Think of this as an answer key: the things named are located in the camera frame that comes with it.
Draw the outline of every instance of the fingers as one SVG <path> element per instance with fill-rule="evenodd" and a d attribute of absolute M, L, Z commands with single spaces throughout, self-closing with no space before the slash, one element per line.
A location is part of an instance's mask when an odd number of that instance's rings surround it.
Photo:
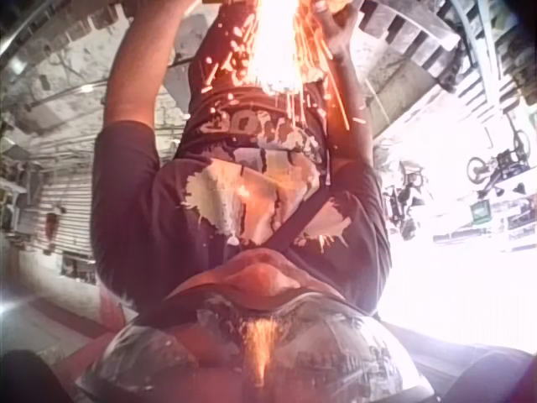
<path fill-rule="evenodd" d="M 348 3 L 344 8 L 334 15 L 336 24 L 344 30 L 353 31 L 358 21 L 358 7 L 354 3 Z"/>
<path fill-rule="evenodd" d="M 332 17 L 332 13 L 328 8 L 326 0 L 312 0 L 311 7 L 313 9 L 313 14 L 316 16 L 322 27 L 323 33 L 327 37 L 335 36 L 340 29 Z"/>

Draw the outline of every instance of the shirt sleeve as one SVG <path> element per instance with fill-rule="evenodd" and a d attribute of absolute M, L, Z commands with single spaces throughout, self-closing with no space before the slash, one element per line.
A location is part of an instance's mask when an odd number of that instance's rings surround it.
<path fill-rule="evenodd" d="M 148 259 L 151 186 L 159 171 L 154 131 L 137 122 L 117 122 L 95 142 L 91 244 L 97 273 L 110 290 L 128 294 L 126 267 Z"/>
<path fill-rule="evenodd" d="M 334 174 L 332 190 L 339 195 L 347 193 L 358 207 L 349 236 L 349 242 L 355 243 L 349 244 L 349 249 L 357 255 L 352 258 L 354 264 L 347 264 L 350 271 L 355 267 L 355 276 L 353 281 L 340 283 L 340 288 L 364 311 L 374 313 L 392 265 L 377 176 L 370 165 L 352 162 Z"/>

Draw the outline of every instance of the bike wheel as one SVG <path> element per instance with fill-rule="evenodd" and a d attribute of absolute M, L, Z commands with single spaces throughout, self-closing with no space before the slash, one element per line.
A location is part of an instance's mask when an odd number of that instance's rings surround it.
<path fill-rule="evenodd" d="M 522 130 L 518 130 L 514 134 L 513 139 L 513 147 L 514 151 L 519 154 L 525 154 L 526 159 L 529 158 L 529 152 L 531 151 L 529 136 L 526 132 L 523 132 Z"/>
<path fill-rule="evenodd" d="M 487 175 L 482 172 L 487 168 L 487 163 L 479 157 L 472 157 L 467 164 L 467 177 L 468 180 L 474 185 L 481 185 L 486 179 Z"/>

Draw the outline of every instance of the man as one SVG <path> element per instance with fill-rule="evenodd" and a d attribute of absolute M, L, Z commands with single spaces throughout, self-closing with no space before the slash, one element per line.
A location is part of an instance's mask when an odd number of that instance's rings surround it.
<path fill-rule="evenodd" d="M 192 277 L 265 247 L 374 313 L 390 257 L 349 52 L 357 10 L 340 12 L 343 28 L 327 10 L 317 14 L 348 130 L 316 83 L 305 87 L 311 107 L 304 105 L 305 123 L 295 126 L 285 101 L 234 86 L 228 71 L 218 71 L 204 92 L 212 67 L 232 50 L 229 35 L 253 12 L 222 6 L 190 63 L 191 118 L 176 158 L 160 168 L 155 99 L 191 3 L 158 0 L 140 10 L 112 68 L 94 162 L 91 237 L 101 279 L 142 311 Z M 330 96 L 336 99 L 332 89 Z"/>
<path fill-rule="evenodd" d="M 293 124 L 284 97 L 234 86 L 232 71 L 213 75 L 253 12 L 222 6 L 190 63 L 181 145 L 159 168 L 155 98 L 191 3 L 154 0 L 139 11 L 112 68 L 92 240 L 102 281 L 140 316 L 82 388 L 94 401 L 429 399 L 408 354 L 368 317 L 390 257 L 349 52 L 357 9 L 344 8 L 337 24 L 326 2 L 312 4 L 349 129 L 325 105 L 333 88 L 326 96 L 307 85 L 310 106 Z"/>

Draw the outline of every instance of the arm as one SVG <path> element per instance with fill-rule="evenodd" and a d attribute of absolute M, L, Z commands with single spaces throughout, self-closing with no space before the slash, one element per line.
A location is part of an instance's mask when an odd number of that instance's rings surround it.
<path fill-rule="evenodd" d="M 369 114 L 349 50 L 358 10 L 349 4 L 332 16 L 325 0 L 313 3 L 313 8 L 332 53 L 328 65 L 335 87 L 329 85 L 331 97 L 326 112 L 333 168 L 337 170 L 349 161 L 373 166 L 373 134 Z M 349 129 L 341 113 L 338 97 L 341 97 Z"/>
<path fill-rule="evenodd" d="M 108 81 L 105 127 L 119 121 L 154 126 L 154 104 L 175 34 L 193 0 L 152 0 L 137 12 Z"/>

